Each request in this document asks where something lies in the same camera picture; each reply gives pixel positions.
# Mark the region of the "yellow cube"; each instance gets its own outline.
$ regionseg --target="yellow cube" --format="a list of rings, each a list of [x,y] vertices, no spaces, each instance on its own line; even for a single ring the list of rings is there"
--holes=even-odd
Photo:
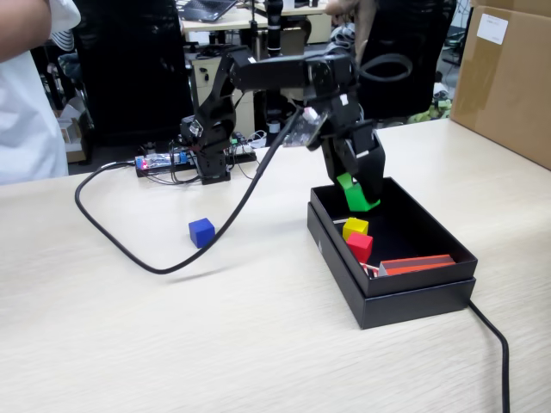
[[[368,235],[368,221],[362,221],[361,219],[348,218],[346,224],[343,227],[343,238],[345,241],[348,241],[348,237],[352,232],[357,232],[359,234]]]

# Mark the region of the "colored block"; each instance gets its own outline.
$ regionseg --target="colored block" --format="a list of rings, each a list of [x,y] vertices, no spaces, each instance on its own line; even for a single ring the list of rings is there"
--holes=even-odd
[[[214,238],[214,225],[206,218],[189,223],[189,236],[197,248],[203,248]]]
[[[368,235],[368,221],[363,221],[356,218],[348,218],[343,227],[343,238],[348,241],[348,238],[352,232],[358,232],[363,235]]]
[[[364,264],[368,262],[369,256],[371,256],[371,250],[373,248],[372,237],[369,235],[352,232],[346,243],[359,262],[363,262]]]
[[[455,261],[449,255],[442,256],[418,256],[402,260],[381,261],[380,276],[398,275],[421,271],[424,269],[448,267],[454,265]]]
[[[381,200],[378,200],[373,204],[370,204],[365,199],[365,195],[363,194],[363,190],[360,184],[354,183],[352,181],[352,176],[348,172],[337,176],[337,181],[344,191],[344,196],[346,196],[348,208],[352,212],[366,213],[367,211],[377,207],[381,203]]]

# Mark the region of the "orange strip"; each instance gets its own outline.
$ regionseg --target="orange strip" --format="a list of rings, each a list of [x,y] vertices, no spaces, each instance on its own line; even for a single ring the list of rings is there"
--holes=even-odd
[[[399,260],[388,260],[388,261],[383,261],[382,263],[430,260],[431,258],[447,258],[447,257],[451,258],[451,256],[449,256],[449,254],[443,254],[441,256],[418,256],[417,258],[402,258],[402,259],[399,259]]]
[[[413,271],[421,271],[423,269],[431,269],[431,268],[439,268],[439,267],[448,267],[450,265],[454,265],[454,262],[444,262],[440,264],[429,264],[429,265],[417,265],[413,267],[402,267],[402,268],[392,268],[392,269],[386,269],[388,275],[397,275],[397,274],[403,274],[403,273],[411,273]]]

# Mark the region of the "blue cube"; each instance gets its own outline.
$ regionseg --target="blue cube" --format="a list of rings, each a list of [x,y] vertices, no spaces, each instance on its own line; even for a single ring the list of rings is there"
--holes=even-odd
[[[214,238],[214,225],[206,218],[189,223],[189,236],[197,248],[203,248]]]

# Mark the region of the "laptop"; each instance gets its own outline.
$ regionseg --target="laptop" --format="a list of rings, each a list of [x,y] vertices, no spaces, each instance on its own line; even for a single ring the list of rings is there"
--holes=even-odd
[[[189,0],[184,5],[176,4],[178,15],[191,22],[214,23],[220,19],[237,0]]]

